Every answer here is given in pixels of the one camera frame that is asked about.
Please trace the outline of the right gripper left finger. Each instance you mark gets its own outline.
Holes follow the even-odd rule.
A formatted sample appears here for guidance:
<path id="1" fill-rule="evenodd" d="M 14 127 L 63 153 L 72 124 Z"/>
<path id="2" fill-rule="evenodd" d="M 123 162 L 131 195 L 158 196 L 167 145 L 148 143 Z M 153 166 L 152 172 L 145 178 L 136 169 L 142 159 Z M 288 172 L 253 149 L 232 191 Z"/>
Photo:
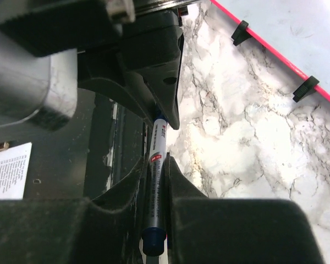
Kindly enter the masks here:
<path id="1" fill-rule="evenodd" d="M 141 158 L 95 199 L 0 201 L 0 263 L 141 263 Z"/>

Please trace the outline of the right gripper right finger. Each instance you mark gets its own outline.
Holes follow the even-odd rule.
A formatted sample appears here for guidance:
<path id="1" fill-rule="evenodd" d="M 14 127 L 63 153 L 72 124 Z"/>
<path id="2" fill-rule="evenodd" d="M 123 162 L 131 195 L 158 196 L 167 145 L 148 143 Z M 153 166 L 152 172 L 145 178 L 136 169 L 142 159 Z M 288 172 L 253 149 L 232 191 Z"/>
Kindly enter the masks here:
<path id="1" fill-rule="evenodd" d="M 164 163 L 173 263 L 323 263 L 302 209 L 282 199 L 211 199 Z"/>

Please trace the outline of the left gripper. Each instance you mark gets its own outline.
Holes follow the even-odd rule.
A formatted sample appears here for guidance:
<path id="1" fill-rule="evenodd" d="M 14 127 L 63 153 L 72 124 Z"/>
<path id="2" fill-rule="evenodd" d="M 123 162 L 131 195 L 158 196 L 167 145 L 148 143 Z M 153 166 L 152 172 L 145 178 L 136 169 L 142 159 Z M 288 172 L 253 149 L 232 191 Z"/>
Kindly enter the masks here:
<path id="1" fill-rule="evenodd" d="M 123 34 L 78 55 L 78 87 L 106 96 L 154 125 L 159 109 L 179 129 L 178 85 L 188 1 L 139 1 Z"/>

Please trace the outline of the blue whiteboard marker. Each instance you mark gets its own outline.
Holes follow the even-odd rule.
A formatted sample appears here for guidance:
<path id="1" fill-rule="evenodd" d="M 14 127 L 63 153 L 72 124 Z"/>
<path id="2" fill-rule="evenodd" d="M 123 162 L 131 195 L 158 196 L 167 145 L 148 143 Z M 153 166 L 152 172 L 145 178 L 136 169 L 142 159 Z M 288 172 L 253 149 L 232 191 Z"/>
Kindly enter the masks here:
<path id="1" fill-rule="evenodd" d="M 148 155 L 146 197 L 141 238 L 143 253 L 157 257 L 164 253 L 166 232 L 166 184 L 164 163 L 166 160 L 167 119 L 156 108 Z"/>

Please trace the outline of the pink framed whiteboard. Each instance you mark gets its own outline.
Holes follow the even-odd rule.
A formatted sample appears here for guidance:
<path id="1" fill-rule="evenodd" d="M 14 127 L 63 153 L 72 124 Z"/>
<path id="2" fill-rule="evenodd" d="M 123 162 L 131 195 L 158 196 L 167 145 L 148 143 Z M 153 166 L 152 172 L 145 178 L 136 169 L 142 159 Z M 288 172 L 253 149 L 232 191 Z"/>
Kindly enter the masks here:
<path id="1" fill-rule="evenodd" d="M 213 1 L 330 102 L 330 1 Z"/>

